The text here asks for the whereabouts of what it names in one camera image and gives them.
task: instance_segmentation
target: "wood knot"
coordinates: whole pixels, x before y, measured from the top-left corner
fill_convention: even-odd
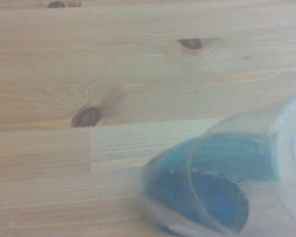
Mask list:
[[[100,109],[89,107],[79,112],[73,119],[73,127],[92,127],[97,124],[101,118]]]
[[[189,50],[200,50],[203,47],[203,42],[200,39],[180,39],[178,41]]]

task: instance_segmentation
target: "plastic cup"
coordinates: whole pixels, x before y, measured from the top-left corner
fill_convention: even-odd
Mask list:
[[[149,161],[141,206],[187,237],[296,237],[296,97],[228,118]]]

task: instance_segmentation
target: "transparent container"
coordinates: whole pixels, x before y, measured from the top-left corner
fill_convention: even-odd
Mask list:
[[[148,162],[141,206],[187,237],[296,237],[296,97],[228,118]]]

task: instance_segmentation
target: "pine wood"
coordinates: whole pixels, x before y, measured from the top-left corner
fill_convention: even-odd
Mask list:
[[[17,4],[0,9],[0,236],[167,236],[140,211],[143,164],[296,95],[296,0]]]

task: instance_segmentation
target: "wood grain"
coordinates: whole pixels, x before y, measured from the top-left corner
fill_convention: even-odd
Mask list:
[[[0,143],[8,139],[14,145],[5,150],[0,146],[0,176],[4,170],[11,172],[10,179],[0,179],[0,235],[110,236],[122,229],[121,236],[165,236],[139,208],[141,167],[162,149],[199,136],[220,120],[0,133]],[[62,158],[45,159],[41,166],[45,175],[19,179],[16,168],[22,167],[21,156],[14,154],[44,154],[47,149],[62,153]],[[86,167],[86,152],[90,152],[90,172],[74,172]],[[14,163],[4,164],[9,160]],[[23,162],[35,167],[30,160]],[[51,175],[60,167],[60,174]]]
[[[291,95],[296,0],[0,10],[0,236],[168,236],[140,210],[143,164]]]

